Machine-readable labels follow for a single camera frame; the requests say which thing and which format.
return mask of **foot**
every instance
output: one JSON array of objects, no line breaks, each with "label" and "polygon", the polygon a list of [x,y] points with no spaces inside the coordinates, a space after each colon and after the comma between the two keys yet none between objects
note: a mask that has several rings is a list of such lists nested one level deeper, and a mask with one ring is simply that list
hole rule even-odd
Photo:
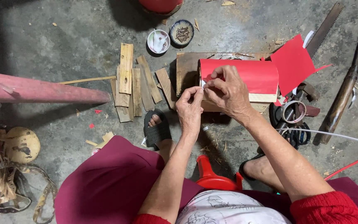
[{"label": "foot", "polygon": [[[149,127],[156,126],[159,123],[161,123],[161,119],[158,115],[155,114],[152,116],[152,119],[150,119],[149,121]],[[162,156],[166,164],[169,160],[169,157],[171,157],[173,150],[176,147],[175,142],[172,139],[164,139],[160,142],[157,142],[156,146],[159,149],[157,153]]]},{"label": "foot", "polygon": [[285,193],[284,187],[266,156],[246,162],[243,169],[246,175],[261,181],[280,193]]}]

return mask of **white bowl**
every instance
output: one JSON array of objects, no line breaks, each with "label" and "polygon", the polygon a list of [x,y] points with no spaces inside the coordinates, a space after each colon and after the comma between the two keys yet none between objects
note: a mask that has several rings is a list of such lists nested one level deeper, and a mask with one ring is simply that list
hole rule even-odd
[{"label": "white bowl", "polygon": [[[165,31],[163,31],[163,30],[161,30],[161,29],[156,29],[156,33],[161,33],[161,34],[164,35],[164,36],[168,36],[168,33],[165,32]],[[156,52],[155,50],[153,50],[153,37],[154,37],[154,30],[149,34],[149,36],[148,36],[148,38],[147,38],[147,46],[149,47],[149,49],[150,49],[152,52],[156,53],[156,54],[163,54],[163,53],[165,53],[165,52],[168,50],[169,46],[171,45],[171,43],[170,43],[171,41],[170,41],[170,39],[169,39],[169,36],[168,36],[168,38],[166,39],[166,41],[165,41],[165,46],[162,48],[162,51],[161,51],[161,52]]]}]

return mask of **maroon skirt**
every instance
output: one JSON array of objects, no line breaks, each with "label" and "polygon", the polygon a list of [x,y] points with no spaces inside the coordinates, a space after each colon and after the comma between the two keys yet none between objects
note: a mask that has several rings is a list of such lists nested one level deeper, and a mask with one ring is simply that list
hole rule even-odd
[{"label": "maroon skirt", "polygon": [[[66,180],[55,199],[58,224],[125,224],[136,216],[164,168],[162,157],[114,136],[100,151],[83,162]],[[345,192],[358,206],[358,186],[348,177],[327,181]],[[183,181],[179,213],[202,186]],[[287,195],[244,190],[242,193],[293,221]]]}]

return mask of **red wire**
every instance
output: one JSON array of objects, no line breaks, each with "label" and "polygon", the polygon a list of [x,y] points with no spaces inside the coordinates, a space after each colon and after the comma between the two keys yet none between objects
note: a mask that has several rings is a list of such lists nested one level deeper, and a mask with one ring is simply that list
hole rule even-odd
[{"label": "red wire", "polygon": [[331,177],[337,175],[338,173],[340,173],[340,172],[346,170],[347,168],[349,168],[349,167],[351,167],[351,166],[353,166],[353,165],[355,165],[355,164],[358,164],[358,160],[355,161],[355,162],[353,162],[353,163],[351,163],[351,164],[349,164],[349,165],[347,165],[347,166],[345,166],[345,167],[343,167],[343,168],[341,168],[341,169],[339,169],[339,170],[337,170],[337,171],[335,171],[335,172],[333,172],[331,175],[329,175],[329,176],[327,176],[326,178],[324,178],[324,180],[330,179]]}]

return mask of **tape roll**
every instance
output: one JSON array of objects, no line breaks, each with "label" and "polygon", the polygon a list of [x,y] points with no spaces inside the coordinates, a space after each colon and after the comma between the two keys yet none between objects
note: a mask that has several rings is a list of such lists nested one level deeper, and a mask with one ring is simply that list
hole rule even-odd
[{"label": "tape roll", "polygon": [[[286,112],[287,108],[294,103],[299,103],[299,104],[303,105],[303,110],[301,112],[301,115],[299,115],[299,117],[295,118],[294,120],[287,120],[287,119],[285,119],[285,112]],[[297,100],[289,101],[288,103],[286,103],[284,105],[284,108],[281,110],[282,119],[289,124],[295,124],[296,122],[302,120],[305,117],[305,115],[306,115],[306,105],[304,103],[302,103],[301,101],[297,101]]]}]

